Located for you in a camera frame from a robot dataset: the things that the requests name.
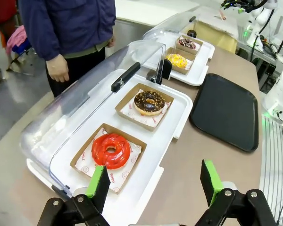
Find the black pants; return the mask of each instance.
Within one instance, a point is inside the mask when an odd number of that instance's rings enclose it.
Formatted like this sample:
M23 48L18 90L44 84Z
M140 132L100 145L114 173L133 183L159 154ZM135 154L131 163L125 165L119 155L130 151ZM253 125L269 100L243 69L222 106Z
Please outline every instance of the black pants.
M54 97L60 95L66 90L72 83L80 79L83 75L89 72L92 68L105 60L105 48L100 52L91 53L89 55L66 59L68 65L69 81L59 82L51 79L46 67L47 79L50 89Z

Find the donut box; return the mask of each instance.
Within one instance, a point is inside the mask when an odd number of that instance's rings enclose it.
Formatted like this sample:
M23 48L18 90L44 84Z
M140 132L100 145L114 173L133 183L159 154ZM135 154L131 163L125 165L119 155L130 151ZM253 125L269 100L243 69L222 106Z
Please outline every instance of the donut box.
M195 49L192 49L192 48L189 48L189 47L186 47L186 46L183 46L181 44L179 44L179 40L181 38L184 38L184 39L189 39L189 40L192 40L195 44L196 44L196 48ZM181 35L181 37L179 37L177 40L176 40L176 48L177 49L180 49L180 50L183 50L185 52L188 52L188 53L191 53L193 55L197 55L197 53L199 52L201 46L202 46L203 42L200 41L200 40L197 40L197 39L194 39L190 36L187 36L187 35Z
M92 144L97 138L96 136L101 134L102 131L105 131L107 133L117 133L124 137L128 142L131 142L133 144L133 147L130 146L131 153L127 163L123 167L120 167L118 169L108 170L108 176L111 182L109 187L110 191L118 194L121 192L121 189L122 187L124 187L126 181L130 179L130 176L139 163L147 147L147 144L127 133L124 133L117 128L103 123L84 143L84 145L80 148L80 150L76 153L76 155L70 162L70 166L72 168L74 168L78 173L84 174L84 176L89 178L92 177L96 167L96 163L92 159L91 155Z
M147 116L147 115L141 115L134 107L133 104L130 104L132 99L139 93L139 91L154 91L162 95L162 97L165 100L166 103L166 111L163 111L161 115L159 116ZM159 126L159 124L163 121L165 115L168 112L169 107L172 105L174 98L158 91L157 89L151 88L145 84L138 83L136 84L125 96L124 98L118 103L118 105L115 107L115 110L118 115L120 115L123 118L128 119L129 121L136 123L142 127L144 127L147 130L154 131L156 127ZM129 114L123 113L123 109L126 105L129 106L132 111L129 112Z
M179 72L181 74L186 74L186 73L189 72L189 70L191 69L193 62L196 58L196 56L191 54L191 53L188 53L186 51L183 51L183 50L180 50L180 49L177 49L177 48L173 48L173 47L168 48L168 50L166 51L166 56L168 54L179 54L179 55L183 56L184 58L186 58L187 60L192 61L191 65L189 66L189 69L185 69L185 68L181 68L181 67L177 67L177 66L172 65L172 70Z

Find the navy blue jacket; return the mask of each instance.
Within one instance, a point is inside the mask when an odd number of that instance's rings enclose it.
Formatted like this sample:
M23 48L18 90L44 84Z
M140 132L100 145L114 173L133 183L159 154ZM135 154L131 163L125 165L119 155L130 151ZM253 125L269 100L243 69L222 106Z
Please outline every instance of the navy blue jacket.
M28 40L51 60L109 40L116 13L114 0L19 0Z

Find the person's hand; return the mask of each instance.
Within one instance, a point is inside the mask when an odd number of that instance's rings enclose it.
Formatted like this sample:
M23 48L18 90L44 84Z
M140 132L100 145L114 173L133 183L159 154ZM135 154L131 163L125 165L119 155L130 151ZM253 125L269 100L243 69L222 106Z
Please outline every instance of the person's hand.
M108 48L114 47L114 44L115 44L115 37L113 35L112 38L109 40L109 42L108 42L106 47L108 47Z
M69 80L67 61L61 54L52 60L46 61L46 66L51 79L60 82Z

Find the donut hole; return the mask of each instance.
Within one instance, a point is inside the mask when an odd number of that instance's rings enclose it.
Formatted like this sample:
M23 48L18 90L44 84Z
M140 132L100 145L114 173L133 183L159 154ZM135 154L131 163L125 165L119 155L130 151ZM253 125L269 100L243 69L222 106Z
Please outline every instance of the donut hole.
M107 147L106 149L106 152L109 152L109 153L114 153L115 151L116 151L115 147L112 147L112 146Z
M146 101L150 104L154 104L155 103L155 100L153 99L150 99L150 98L147 98Z

